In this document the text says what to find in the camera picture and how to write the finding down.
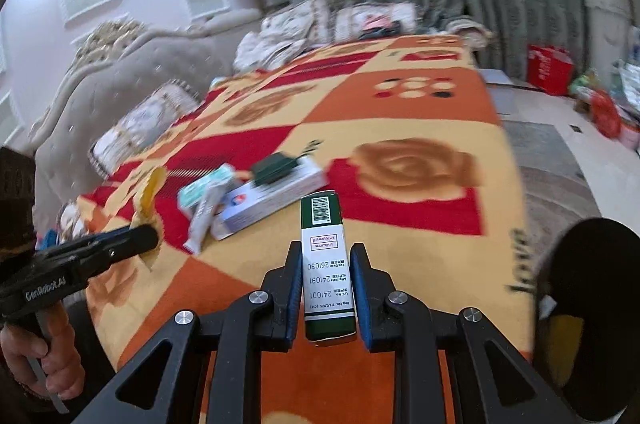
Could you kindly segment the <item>person's left hand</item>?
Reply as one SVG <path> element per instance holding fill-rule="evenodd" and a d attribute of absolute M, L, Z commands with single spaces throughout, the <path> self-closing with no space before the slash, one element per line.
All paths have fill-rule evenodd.
<path fill-rule="evenodd" d="M 48 392 L 53 392 L 62 400 L 74 399 L 84 390 L 86 376 L 75 347 L 75 331 L 60 301 L 44 313 L 47 316 L 49 340 L 7 324 L 1 330 L 3 357 L 15 381 L 38 396 L 45 397 Z M 41 361 L 46 374 L 44 385 L 38 384 L 28 364 L 28 357 Z"/>

